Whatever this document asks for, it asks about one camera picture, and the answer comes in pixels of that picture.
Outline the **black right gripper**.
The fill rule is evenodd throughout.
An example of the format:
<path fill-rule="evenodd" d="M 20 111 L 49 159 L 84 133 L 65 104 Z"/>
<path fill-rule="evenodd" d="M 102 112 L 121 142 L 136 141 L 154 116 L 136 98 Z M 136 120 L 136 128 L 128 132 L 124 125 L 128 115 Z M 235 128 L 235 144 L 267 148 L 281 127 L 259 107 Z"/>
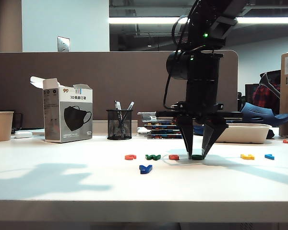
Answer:
<path fill-rule="evenodd" d="M 205 122 L 202 142 L 202 157 L 205 158 L 212 145 L 228 128 L 226 120 L 242 120 L 242 112 L 224 112 L 223 108 L 223 103 L 217 103 L 208 108 L 200 107 L 199 109 L 192 108 L 187 103 L 176 103 L 169 110 L 157 111 L 156 117 L 175 120 L 183 137 L 189 159 L 192 158 L 193 120 L 199 124 Z"/>

